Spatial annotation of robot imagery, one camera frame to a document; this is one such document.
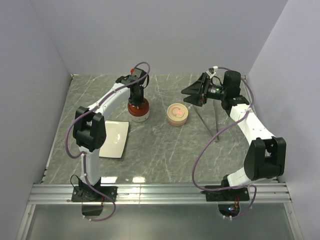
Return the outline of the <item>red round lid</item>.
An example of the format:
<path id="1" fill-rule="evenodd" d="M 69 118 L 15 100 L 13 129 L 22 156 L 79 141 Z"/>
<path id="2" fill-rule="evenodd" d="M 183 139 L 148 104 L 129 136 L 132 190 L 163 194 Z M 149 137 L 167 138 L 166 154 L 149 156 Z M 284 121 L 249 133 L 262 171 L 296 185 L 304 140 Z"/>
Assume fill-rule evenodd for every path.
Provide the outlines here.
<path id="1" fill-rule="evenodd" d="M 127 104 L 127 109 L 129 113 L 134 113 L 137 116 L 144 115 L 146 112 L 150 110 L 150 105 L 148 100 L 144 97 L 144 102 L 139 106 L 134 106 L 130 103 Z"/>

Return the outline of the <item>beige round lid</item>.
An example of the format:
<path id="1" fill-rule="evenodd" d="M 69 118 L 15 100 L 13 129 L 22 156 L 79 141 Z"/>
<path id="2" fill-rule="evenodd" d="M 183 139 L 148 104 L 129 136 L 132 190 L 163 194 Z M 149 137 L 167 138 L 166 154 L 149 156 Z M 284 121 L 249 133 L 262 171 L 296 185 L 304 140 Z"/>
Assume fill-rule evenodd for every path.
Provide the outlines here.
<path id="1" fill-rule="evenodd" d="M 173 103 L 166 110 L 166 117 L 173 120 L 182 120 L 188 118 L 189 111 L 181 103 Z"/>

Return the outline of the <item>metal lunch tin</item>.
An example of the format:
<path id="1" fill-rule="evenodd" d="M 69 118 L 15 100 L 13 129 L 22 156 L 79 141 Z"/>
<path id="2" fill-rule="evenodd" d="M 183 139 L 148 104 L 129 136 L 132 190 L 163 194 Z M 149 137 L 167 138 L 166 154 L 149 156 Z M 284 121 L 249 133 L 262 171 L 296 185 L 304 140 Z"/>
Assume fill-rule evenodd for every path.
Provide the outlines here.
<path id="1" fill-rule="evenodd" d="M 149 118 L 149 115 L 150 115 L 150 111 L 146 112 L 143 115 L 136 115 L 133 112 L 129 112 L 129 116 L 130 116 L 131 120 L 136 123 L 141 123 L 141 122 L 146 121 Z"/>

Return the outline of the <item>pink lunch bowl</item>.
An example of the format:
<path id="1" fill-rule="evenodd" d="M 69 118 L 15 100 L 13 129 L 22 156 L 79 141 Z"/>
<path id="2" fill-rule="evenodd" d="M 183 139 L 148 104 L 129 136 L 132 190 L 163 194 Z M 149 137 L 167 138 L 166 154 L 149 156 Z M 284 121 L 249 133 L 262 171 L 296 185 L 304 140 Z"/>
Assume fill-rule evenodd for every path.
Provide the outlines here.
<path id="1" fill-rule="evenodd" d="M 187 122 L 187 118 L 184 119 L 178 119 L 174 120 L 171 118 L 167 118 L 167 121 L 169 122 L 170 125 L 175 126 L 175 127 L 180 127 L 183 126 Z"/>

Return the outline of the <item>metal serving tongs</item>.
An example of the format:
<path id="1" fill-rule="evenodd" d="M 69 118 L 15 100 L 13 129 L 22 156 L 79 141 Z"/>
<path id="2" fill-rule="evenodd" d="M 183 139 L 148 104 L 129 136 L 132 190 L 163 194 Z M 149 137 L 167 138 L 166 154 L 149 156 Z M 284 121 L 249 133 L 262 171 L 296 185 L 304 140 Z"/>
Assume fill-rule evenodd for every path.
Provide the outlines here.
<path id="1" fill-rule="evenodd" d="M 208 106 L 193 106 L 192 108 L 200 122 L 203 124 L 206 132 L 212 138 L 219 131 L 216 101 L 213 100 Z"/>

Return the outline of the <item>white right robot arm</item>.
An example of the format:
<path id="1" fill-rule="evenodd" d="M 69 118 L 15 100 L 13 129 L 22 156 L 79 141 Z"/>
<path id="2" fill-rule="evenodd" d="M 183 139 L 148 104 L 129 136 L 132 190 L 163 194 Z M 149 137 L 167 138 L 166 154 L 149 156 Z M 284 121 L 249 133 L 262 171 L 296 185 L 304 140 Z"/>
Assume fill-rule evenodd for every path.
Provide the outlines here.
<path id="1" fill-rule="evenodd" d="M 200 77 L 181 91 L 186 97 L 184 102 L 201 107 L 207 100 L 218 100 L 227 115 L 233 120 L 230 127 L 238 126 L 244 134 L 249 148 L 243 167 L 226 175 L 220 191 L 226 200 L 238 195 L 239 188 L 247 188 L 251 183 L 280 177 L 285 171 L 287 143 L 284 138 L 276 137 L 262 124 L 253 111 L 254 97 L 250 100 L 241 95 L 241 84 L 246 84 L 238 71 L 224 69 L 223 80 L 219 85 L 213 83 L 217 67 L 209 68 Z"/>

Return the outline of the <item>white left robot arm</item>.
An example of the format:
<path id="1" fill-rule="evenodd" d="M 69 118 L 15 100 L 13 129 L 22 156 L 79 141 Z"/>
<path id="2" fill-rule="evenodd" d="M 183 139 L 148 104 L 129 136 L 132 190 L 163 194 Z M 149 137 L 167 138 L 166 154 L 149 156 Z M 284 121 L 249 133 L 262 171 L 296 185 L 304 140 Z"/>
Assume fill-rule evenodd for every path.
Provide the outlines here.
<path id="1" fill-rule="evenodd" d="M 80 150 L 81 175 L 75 194 L 89 201 L 104 197 L 99 171 L 99 151 L 107 139 L 105 121 L 123 102 L 127 102 L 128 112 L 135 122 L 148 119 L 150 105 L 144 97 L 144 89 L 149 84 L 148 72 L 133 68 L 129 75 L 121 76 L 113 87 L 96 103 L 79 107 L 75 113 L 72 136 Z"/>

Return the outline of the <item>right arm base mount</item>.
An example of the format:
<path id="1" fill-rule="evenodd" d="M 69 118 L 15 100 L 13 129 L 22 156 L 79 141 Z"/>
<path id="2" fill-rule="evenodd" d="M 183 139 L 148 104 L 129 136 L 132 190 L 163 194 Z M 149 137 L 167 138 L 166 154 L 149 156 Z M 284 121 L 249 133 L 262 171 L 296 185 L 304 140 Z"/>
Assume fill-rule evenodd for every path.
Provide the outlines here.
<path id="1" fill-rule="evenodd" d="M 237 218 L 241 215 L 240 202 L 250 200 L 249 190 L 247 187 L 232 188 L 219 191 L 201 191 L 205 195 L 207 202 L 218 202 L 218 210 L 223 218 Z"/>

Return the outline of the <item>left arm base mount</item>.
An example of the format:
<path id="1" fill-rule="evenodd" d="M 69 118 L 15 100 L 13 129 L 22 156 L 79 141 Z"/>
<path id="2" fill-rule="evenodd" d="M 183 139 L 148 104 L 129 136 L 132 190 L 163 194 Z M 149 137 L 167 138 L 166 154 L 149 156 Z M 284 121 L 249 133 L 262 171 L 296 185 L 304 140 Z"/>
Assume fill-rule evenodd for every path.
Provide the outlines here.
<path id="1" fill-rule="evenodd" d="M 73 174 L 70 177 L 73 187 L 71 202 L 82 203 L 81 212 L 85 217 L 99 217 L 104 209 L 104 203 L 115 203 L 117 198 L 117 186 L 102 186 L 99 180 L 92 187 Z"/>

